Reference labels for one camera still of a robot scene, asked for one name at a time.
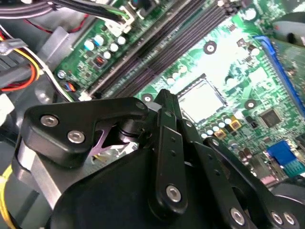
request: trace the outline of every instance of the yellow wire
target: yellow wire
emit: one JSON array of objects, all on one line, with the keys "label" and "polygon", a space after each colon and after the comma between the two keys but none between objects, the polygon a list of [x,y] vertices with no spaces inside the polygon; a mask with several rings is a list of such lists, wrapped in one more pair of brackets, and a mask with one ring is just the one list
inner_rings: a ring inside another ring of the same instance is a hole
[{"label": "yellow wire", "polygon": [[38,66],[38,64],[26,53],[24,53],[23,51],[21,51],[20,49],[14,49],[15,52],[19,53],[21,56],[25,57],[27,60],[29,60],[33,66],[36,69],[37,75],[36,75],[36,80],[39,79],[40,77],[40,68]]},{"label": "yellow wire", "polygon": [[7,169],[4,171],[2,174],[1,180],[0,180],[0,212],[1,215],[6,222],[6,224],[9,226],[11,229],[16,229],[14,224],[12,223],[10,219],[9,212],[7,210],[6,204],[5,204],[5,198],[4,198],[4,192],[5,192],[5,185],[12,173],[12,168],[11,165],[7,167]]}]

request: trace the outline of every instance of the white wire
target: white wire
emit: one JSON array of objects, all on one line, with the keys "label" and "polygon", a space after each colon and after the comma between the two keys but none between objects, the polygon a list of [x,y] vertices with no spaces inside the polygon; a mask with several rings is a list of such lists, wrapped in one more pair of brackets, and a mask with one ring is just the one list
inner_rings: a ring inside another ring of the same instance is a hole
[{"label": "white wire", "polygon": [[[3,28],[3,26],[0,24],[0,29],[7,35],[8,37],[13,37]],[[74,100],[62,89],[62,87],[59,85],[59,83],[56,81],[52,71],[49,69],[49,67],[46,65],[42,59],[40,59],[35,53],[33,53],[29,48],[24,48],[34,59],[42,66],[42,70],[48,75],[50,80],[52,81],[53,85],[56,87],[56,89],[64,96],[69,102],[74,102]]]}]

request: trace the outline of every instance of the red wire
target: red wire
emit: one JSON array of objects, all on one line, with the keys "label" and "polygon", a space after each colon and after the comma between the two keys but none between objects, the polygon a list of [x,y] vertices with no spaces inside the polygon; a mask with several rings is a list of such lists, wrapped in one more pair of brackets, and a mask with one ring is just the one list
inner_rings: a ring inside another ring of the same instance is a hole
[{"label": "red wire", "polygon": [[24,83],[24,84],[22,84],[20,86],[17,86],[17,87],[2,88],[1,91],[3,91],[3,92],[12,92],[12,91],[17,91],[17,90],[20,90],[20,89],[23,89],[23,88],[26,88],[27,86],[29,86],[35,80],[35,78],[36,78],[35,68],[34,68],[34,66],[32,64],[30,66],[31,66],[30,69],[32,71],[32,74],[30,76],[30,79],[26,83]]},{"label": "red wire", "polygon": [[[89,17],[89,14],[85,14],[84,15],[84,18],[82,19],[82,21],[80,22],[79,26],[70,30],[68,33],[73,33],[73,32],[78,32],[79,30],[81,30],[81,28],[84,26],[84,23],[86,21],[86,18]],[[53,33],[53,31],[50,31],[50,30],[46,30],[44,29],[43,27],[39,26],[39,25],[36,25],[34,24],[33,22],[29,21],[28,19],[24,19],[24,22],[36,27],[37,29],[41,30],[41,31],[44,31],[44,32],[47,32],[47,33]]]}]

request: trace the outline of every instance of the black cable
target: black cable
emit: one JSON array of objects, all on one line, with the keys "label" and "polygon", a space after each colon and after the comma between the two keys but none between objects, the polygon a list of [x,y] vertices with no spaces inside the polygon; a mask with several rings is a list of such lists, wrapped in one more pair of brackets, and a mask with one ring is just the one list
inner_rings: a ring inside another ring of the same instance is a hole
[{"label": "black cable", "polygon": [[107,18],[112,21],[121,21],[120,16],[107,11],[103,7],[92,6],[92,5],[83,4],[80,2],[76,2],[76,1],[69,1],[69,0],[50,0],[50,2],[70,8],[75,11],[87,13],[87,14],[94,15],[94,16],[99,16],[102,18]]}]

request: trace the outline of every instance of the green cable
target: green cable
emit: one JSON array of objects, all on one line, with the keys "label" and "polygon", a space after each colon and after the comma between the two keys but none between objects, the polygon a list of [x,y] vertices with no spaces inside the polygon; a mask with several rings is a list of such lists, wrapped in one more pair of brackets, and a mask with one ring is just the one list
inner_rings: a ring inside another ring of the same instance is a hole
[{"label": "green cable", "polygon": [[112,10],[112,9],[107,9],[107,11],[111,12],[111,13],[114,13],[116,15],[121,15],[123,16],[124,18],[129,18],[128,14],[121,11],[121,10]]}]

